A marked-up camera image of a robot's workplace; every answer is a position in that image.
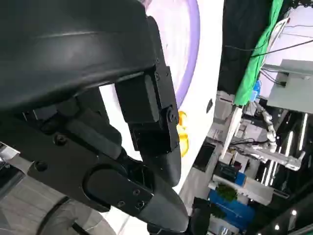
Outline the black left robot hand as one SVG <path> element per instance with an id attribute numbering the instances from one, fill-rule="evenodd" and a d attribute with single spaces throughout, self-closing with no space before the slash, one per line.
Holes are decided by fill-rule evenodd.
<path id="1" fill-rule="evenodd" d="M 137 0 L 0 3 L 3 159 L 100 212 L 183 233 L 178 107 L 159 29 Z"/>

